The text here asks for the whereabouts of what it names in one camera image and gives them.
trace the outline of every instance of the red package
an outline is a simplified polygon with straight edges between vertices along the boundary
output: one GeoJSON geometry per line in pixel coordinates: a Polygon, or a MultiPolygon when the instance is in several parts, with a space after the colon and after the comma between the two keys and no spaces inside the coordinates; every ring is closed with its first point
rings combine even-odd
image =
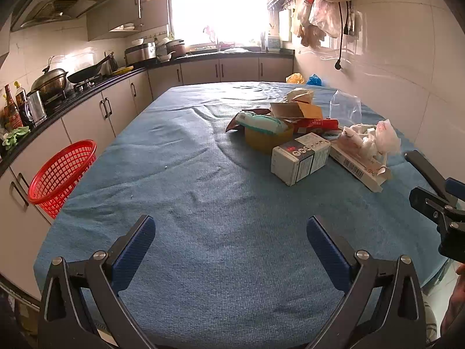
{"type": "Polygon", "coordinates": [[[302,119],[294,124],[294,133],[308,134],[308,133],[325,133],[339,129],[338,120],[318,120],[318,119],[302,119]]]}

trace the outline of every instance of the basket rim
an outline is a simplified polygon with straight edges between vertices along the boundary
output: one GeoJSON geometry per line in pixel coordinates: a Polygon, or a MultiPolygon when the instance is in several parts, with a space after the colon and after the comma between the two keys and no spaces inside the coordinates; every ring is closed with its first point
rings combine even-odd
{"type": "Polygon", "coordinates": [[[95,141],[87,139],[87,140],[81,140],[76,143],[72,143],[68,147],[62,149],[60,152],[55,154],[49,161],[47,161],[42,168],[37,172],[37,174],[34,176],[31,186],[29,187],[29,190],[27,191],[27,198],[29,199],[29,202],[31,202],[33,205],[40,205],[41,203],[48,202],[58,196],[59,194],[63,193],[66,189],[68,189],[69,185],[74,183],[80,175],[82,175],[83,170],[89,166],[89,163],[92,160],[92,157],[95,156],[95,151],[97,149],[97,143],[95,141]],[[50,168],[52,164],[54,164],[59,158],[61,158],[64,154],[67,154],[68,152],[79,148],[79,147],[91,147],[91,153],[89,154],[88,158],[77,168],[74,173],[71,175],[70,178],[68,178],[65,182],[63,182],[60,186],[58,186],[55,190],[52,192],[44,195],[43,197],[40,198],[33,198],[32,197],[32,191],[35,189],[36,185],[39,183],[40,179],[42,178],[43,174],[47,171],[47,169],[50,168]]]}

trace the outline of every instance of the red plastic basket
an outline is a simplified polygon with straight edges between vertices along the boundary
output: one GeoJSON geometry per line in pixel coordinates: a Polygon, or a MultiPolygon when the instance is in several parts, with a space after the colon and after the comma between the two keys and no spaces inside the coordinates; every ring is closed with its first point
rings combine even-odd
{"type": "Polygon", "coordinates": [[[83,140],[58,152],[35,175],[27,197],[55,219],[82,175],[94,163],[97,144],[83,140]]]}

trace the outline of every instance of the wall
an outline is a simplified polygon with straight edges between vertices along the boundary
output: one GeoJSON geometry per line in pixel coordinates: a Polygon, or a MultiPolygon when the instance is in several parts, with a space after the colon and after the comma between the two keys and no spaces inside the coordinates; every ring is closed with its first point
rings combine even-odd
{"type": "Polygon", "coordinates": [[[357,37],[312,51],[294,69],[316,73],[389,118],[445,177],[465,181],[465,34],[443,0],[353,0],[357,37]]]}
{"type": "Polygon", "coordinates": [[[114,51],[118,65],[124,66],[125,48],[122,38],[88,42],[85,16],[12,32],[10,53],[0,69],[0,87],[8,83],[15,91],[13,83],[18,80],[29,91],[53,55],[51,69],[63,68],[69,74],[99,62],[105,51],[114,51]]]}

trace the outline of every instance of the frying pan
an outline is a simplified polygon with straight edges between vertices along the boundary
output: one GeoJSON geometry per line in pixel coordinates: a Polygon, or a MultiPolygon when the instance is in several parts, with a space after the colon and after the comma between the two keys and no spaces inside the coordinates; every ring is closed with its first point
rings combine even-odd
{"type": "Polygon", "coordinates": [[[80,71],[77,71],[76,73],[73,73],[72,75],[68,76],[69,82],[82,83],[85,80],[89,80],[90,78],[97,76],[100,72],[100,69],[102,68],[103,63],[110,59],[112,56],[113,52],[103,60],[99,61],[96,65],[92,65],[90,67],[81,69],[80,71]]]}

